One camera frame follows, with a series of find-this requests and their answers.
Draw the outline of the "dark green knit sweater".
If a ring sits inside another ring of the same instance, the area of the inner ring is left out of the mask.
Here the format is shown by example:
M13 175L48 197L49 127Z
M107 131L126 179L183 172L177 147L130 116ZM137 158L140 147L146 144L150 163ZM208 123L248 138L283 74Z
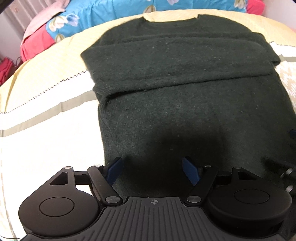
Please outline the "dark green knit sweater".
M182 158L278 183L295 164L295 112L260 33L212 15L128 21L81 57L94 81L105 161L122 157L123 197L175 195Z

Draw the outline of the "yellow quilted bedspread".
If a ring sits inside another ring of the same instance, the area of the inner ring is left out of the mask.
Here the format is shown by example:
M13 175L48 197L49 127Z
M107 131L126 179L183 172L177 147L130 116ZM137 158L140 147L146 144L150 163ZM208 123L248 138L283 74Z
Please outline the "yellow quilted bedspread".
M80 54L125 17L63 40L1 87L1 239L20 240L21 203L56 171L104 163L93 80Z

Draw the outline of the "red bag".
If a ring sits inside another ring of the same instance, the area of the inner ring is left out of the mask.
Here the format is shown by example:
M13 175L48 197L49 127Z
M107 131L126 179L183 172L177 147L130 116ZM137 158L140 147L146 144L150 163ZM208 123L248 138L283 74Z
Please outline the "red bag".
M0 64L0 85L3 85L13 74L15 65L11 59L5 57Z

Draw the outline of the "red bed sheet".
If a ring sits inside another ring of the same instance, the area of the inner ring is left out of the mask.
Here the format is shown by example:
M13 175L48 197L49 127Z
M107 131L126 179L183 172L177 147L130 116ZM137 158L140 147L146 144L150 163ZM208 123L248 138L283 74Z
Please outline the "red bed sheet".
M27 27L20 46L21 59L23 62L30 60L54 44L54 39L46 30L46 24L38 29Z

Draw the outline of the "blue floral bed sheet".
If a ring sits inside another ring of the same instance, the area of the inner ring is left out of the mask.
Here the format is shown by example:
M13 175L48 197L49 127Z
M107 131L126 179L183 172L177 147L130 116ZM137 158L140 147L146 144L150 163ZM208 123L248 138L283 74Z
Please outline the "blue floral bed sheet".
M177 9L218 9L247 12L248 1L228 0L100 0L70 1L65 11L46 23L57 43L85 29L127 16Z

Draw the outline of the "pink blanket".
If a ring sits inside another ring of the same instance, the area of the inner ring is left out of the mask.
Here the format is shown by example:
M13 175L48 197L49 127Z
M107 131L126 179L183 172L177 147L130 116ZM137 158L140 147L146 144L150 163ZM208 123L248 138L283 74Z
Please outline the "pink blanket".
M70 0L55 1L50 6L40 11L27 26L25 33L23 35L23 39L21 41L21 45L23 44L25 39L27 39L30 35L36 32L39 28L41 28L44 24L51 20L55 15L65 12L66 7L69 5L69 3Z

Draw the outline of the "pink floral curtain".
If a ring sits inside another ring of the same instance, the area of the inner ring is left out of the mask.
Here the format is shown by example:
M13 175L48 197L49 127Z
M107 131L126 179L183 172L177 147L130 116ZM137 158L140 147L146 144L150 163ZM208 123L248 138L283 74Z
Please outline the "pink floral curtain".
M53 4L52 0L20 0L12 3L4 10L8 22L16 33L22 37L31 20L43 9Z

